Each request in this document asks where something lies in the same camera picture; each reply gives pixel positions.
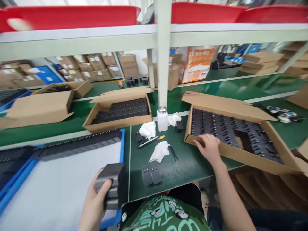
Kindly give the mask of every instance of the hand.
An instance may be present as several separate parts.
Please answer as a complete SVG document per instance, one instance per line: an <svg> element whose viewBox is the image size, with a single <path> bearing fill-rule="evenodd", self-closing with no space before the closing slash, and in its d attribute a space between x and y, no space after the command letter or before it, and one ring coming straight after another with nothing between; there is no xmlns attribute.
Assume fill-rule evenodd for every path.
<svg viewBox="0 0 308 231"><path fill-rule="evenodd" d="M112 185L112 180L105 181L99 192L94 189L95 181L102 169L96 174L88 188L83 210L79 220L78 231L99 231L100 223L105 215L104 199Z"/></svg>
<svg viewBox="0 0 308 231"><path fill-rule="evenodd" d="M218 149L220 140L210 134L200 135L199 137L203 140L205 147L202 147L197 140L194 140L194 142L199 148L201 154L210 162L212 167L215 168L216 166L222 164L223 162Z"/></svg>

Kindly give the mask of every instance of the white cloth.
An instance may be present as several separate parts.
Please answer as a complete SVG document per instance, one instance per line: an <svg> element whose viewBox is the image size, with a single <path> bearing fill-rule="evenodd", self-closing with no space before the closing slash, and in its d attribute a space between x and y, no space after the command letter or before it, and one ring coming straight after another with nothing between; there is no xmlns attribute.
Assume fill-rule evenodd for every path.
<svg viewBox="0 0 308 231"><path fill-rule="evenodd" d="M182 120L181 116L176 112L173 115L168 116L168 126L171 125L175 127L176 122L181 120Z"/></svg>
<svg viewBox="0 0 308 231"><path fill-rule="evenodd" d="M156 134L156 124L154 121L145 123L141 126L139 129L139 133L141 136L151 139L152 137L155 137Z"/></svg>
<svg viewBox="0 0 308 231"><path fill-rule="evenodd" d="M164 156L170 154L169 150L168 150L169 146L170 146L170 144L167 141L160 142L158 145L156 145L149 162L156 160L158 163L161 163Z"/></svg>

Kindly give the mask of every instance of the person's left hand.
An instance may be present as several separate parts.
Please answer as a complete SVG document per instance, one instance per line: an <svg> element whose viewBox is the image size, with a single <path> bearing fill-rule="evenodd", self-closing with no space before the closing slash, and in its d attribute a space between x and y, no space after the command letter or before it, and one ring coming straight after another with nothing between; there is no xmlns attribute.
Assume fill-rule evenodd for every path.
<svg viewBox="0 0 308 231"><path fill-rule="evenodd" d="M79 220L78 231L99 231L100 223L105 215L104 199L112 185L112 180L105 181L99 192L94 189L95 181L102 169L96 174L88 188L83 210Z"/></svg>

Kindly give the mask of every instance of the green shirt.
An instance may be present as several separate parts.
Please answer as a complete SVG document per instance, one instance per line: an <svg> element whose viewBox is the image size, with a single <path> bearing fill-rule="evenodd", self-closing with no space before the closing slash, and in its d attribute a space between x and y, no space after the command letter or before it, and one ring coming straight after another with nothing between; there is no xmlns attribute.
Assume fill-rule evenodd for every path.
<svg viewBox="0 0 308 231"><path fill-rule="evenodd" d="M142 203L122 230L210 231L210 228L195 207L172 197L155 196Z"/></svg>

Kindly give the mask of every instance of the white plastic bottle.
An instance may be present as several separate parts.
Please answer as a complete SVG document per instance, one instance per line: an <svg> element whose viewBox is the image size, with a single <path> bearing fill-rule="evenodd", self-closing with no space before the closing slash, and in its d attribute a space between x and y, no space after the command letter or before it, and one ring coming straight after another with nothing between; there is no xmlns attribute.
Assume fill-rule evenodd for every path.
<svg viewBox="0 0 308 231"><path fill-rule="evenodd" d="M165 106L160 106L157 110L157 126L160 132L168 130L168 112Z"/></svg>

